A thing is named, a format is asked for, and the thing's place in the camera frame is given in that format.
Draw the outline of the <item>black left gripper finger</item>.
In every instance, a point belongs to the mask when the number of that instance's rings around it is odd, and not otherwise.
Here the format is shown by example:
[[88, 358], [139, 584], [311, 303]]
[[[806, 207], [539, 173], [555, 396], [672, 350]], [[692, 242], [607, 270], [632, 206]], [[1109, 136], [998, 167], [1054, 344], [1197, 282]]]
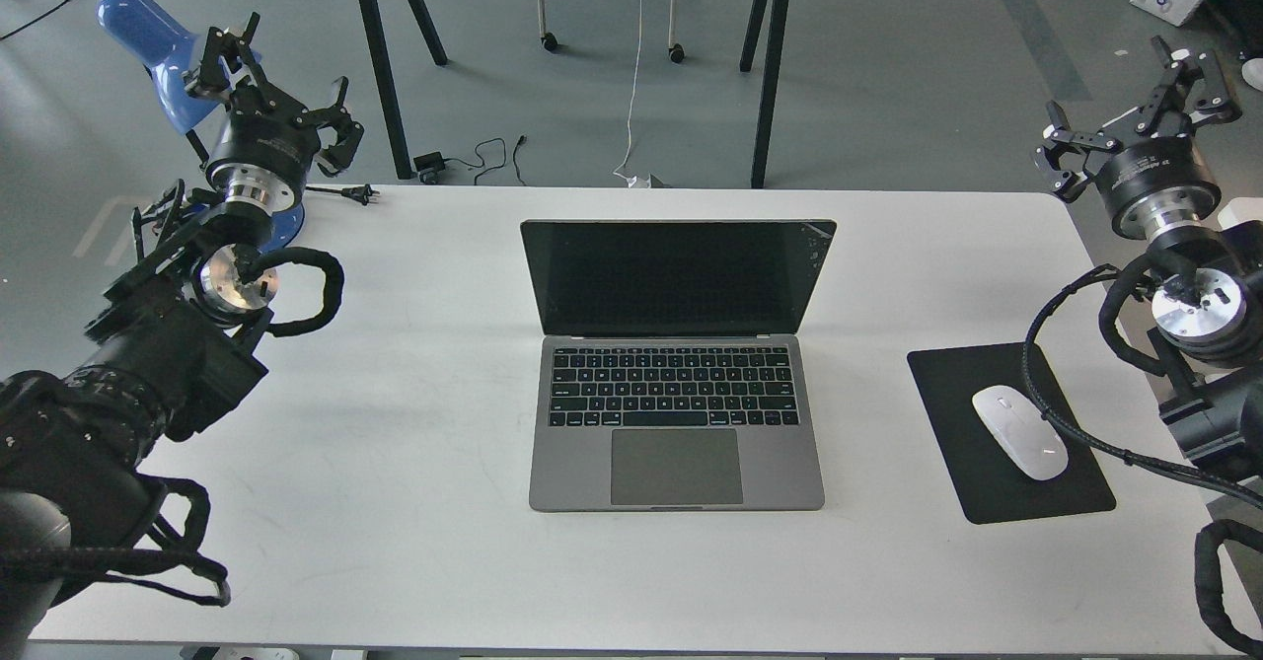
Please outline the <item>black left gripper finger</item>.
[[201, 59], [184, 72], [184, 93], [218, 103], [261, 103], [261, 67], [250, 48], [260, 19], [251, 13], [240, 35], [208, 28]]
[[335, 178], [350, 169], [352, 158], [356, 156], [361, 139], [364, 138], [364, 125], [352, 119], [350, 110], [344, 105], [350, 80], [338, 76], [331, 85], [333, 102], [325, 109], [301, 109], [292, 119], [292, 124], [301, 131], [312, 135], [320, 134], [321, 129], [333, 130], [335, 140], [328, 146], [321, 146], [317, 139], [317, 151], [314, 151], [316, 165], [326, 178]]

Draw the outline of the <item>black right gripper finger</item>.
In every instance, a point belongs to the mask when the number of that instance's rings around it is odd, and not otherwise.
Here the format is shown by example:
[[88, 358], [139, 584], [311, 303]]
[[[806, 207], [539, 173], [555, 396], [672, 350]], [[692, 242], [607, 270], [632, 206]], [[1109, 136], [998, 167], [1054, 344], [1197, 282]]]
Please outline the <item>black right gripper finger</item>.
[[1138, 138], [1195, 138], [1200, 127], [1242, 119], [1214, 50], [1173, 49], [1162, 37], [1152, 37], [1151, 44], [1164, 72], [1138, 109]]
[[1050, 180], [1052, 196], [1079, 198], [1087, 186], [1095, 186], [1105, 198], [1108, 188], [1099, 178], [1100, 172], [1125, 146], [1122, 131], [1113, 125], [1129, 119], [1130, 110], [1104, 122], [1096, 131], [1070, 127], [1068, 116], [1056, 100], [1048, 100], [1046, 112], [1048, 125], [1043, 131], [1043, 143], [1034, 149], [1034, 164]]

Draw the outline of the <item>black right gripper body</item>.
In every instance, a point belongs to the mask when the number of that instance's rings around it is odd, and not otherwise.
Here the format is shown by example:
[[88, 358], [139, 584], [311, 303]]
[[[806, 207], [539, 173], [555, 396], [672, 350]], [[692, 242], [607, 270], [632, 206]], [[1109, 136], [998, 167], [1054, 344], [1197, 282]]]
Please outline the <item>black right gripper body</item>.
[[1223, 201], [1192, 138], [1154, 138], [1110, 156], [1098, 191], [1122, 239], [1154, 239], [1207, 218]]

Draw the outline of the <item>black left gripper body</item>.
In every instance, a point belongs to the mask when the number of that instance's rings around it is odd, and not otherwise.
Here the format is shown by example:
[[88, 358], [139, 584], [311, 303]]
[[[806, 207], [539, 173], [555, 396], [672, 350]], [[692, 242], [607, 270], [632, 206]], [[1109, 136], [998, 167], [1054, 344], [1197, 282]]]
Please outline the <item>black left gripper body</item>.
[[208, 151], [208, 184], [230, 201], [293, 209], [320, 151], [320, 134], [306, 121], [306, 110], [280, 90], [234, 90], [226, 103], [227, 121]]

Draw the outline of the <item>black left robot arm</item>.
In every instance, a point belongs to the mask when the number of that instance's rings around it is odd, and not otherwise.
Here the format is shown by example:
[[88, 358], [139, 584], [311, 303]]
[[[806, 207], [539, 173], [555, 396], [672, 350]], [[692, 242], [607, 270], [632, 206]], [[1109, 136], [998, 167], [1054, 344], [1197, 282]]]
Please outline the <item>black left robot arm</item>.
[[99, 346], [67, 376], [3, 382], [3, 656], [18, 659], [45, 612], [96, 583], [131, 584], [208, 607], [230, 601], [227, 569], [205, 557], [208, 493], [144, 474], [159, 438], [186, 440], [232, 411], [266, 367], [256, 346], [328, 326], [344, 268], [330, 252], [266, 250], [272, 216], [298, 204], [312, 167], [350, 167], [362, 125], [333, 102], [308, 109], [272, 85], [253, 50], [260, 21], [211, 28], [186, 72], [193, 98], [227, 111], [205, 151], [212, 197], [159, 201], [148, 255], [109, 286], [86, 328]]

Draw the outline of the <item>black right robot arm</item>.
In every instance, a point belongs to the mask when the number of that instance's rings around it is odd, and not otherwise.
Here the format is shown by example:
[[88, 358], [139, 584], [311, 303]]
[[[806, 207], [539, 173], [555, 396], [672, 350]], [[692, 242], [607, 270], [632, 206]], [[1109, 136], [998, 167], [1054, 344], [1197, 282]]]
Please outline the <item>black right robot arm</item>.
[[[1223, 193], [1195, 143], [1197, 129], [1235, 121], [1242, 110], [1212, 50], [1175, 49], [1162, 37], [1152, 45], [1163, 67], [1154, 88], [1096, 130], [1079, 131], [1060, 103], [1047, 106], [1048, 126], [1032, 158], [1052, 196], [1071, 204], [1095, 187], [1114, 232], [1147, 246], [1124, 268], [1084, 273], [1043, 305], [1022, 342], [1022, 381], [1045, 420], [1068, 438], [1259, 507], [1260, 493], [1247, 480], [1262, 472], [1260, 223], [1210, 227]], [[1116, 358], [1170, 382], [1159, 418], [1183, 464], [1065, 421], [1031, 374], [1043, 323], [1074, 293], [1100, 281], [1109, 283], [1100, 334]]]

